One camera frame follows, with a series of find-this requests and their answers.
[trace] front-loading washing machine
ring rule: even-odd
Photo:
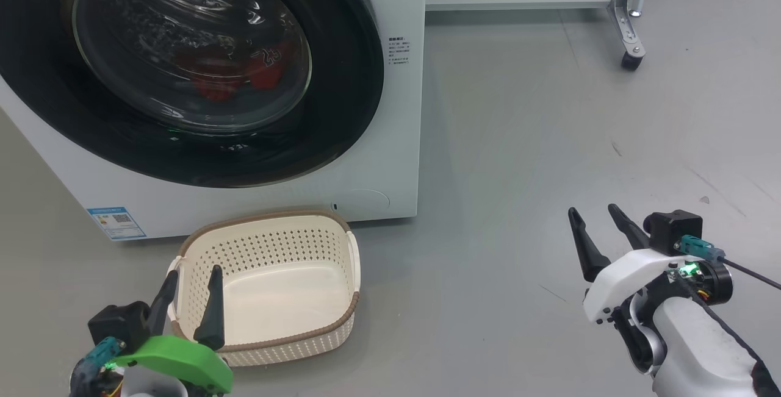
[[[6,1],[0,106],[111,239],[415,216],[425,0]]]

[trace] laundry basket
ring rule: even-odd
[[[231,367],[314,356],[352,331],[361,286],[358,244],[338,216],[295,212],[213,224],[182,245],[173,333],[193,340],[209,299],[212,267],[223,268],[225,346]]]

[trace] energy label sticker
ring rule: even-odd
[[[95,219],[95,222],[112,240],[132,240],[146,237],[142,228],[139,228],[124,206],[90,208],[87,213]]]

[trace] gray floor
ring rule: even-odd
[[[617,332],[586,322],[566,210],[612,258],[628,247],[609,202],[693,211],[781,278],[778,5],[647,0],[634,74],[600,11],[429,16],[419,216],[357,226],[342,348],[239,370],[234,395],[651,395]],[[0,160],[2,394],[66,395],[86,319],[151,300],[181,239],[109,243],[4,115]],[[781,295],[735,281],[717,311],[779,380]]]

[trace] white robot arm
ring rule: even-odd
[[[593,282],[583,308],[591,322],[614,325],[636,369],[653,378],[653,391],[660,397],[781,396],[758,355],[709,307],[732,297],[732,277],[717,259],[723,251],[681,252],[691,251],[682,242],[701,236],[701,217],[653,213],[644,222],[649,238],[616,205],[608,211],[634,249],[614,263],[599,253],[577,210],[569,211],[583,277]]]

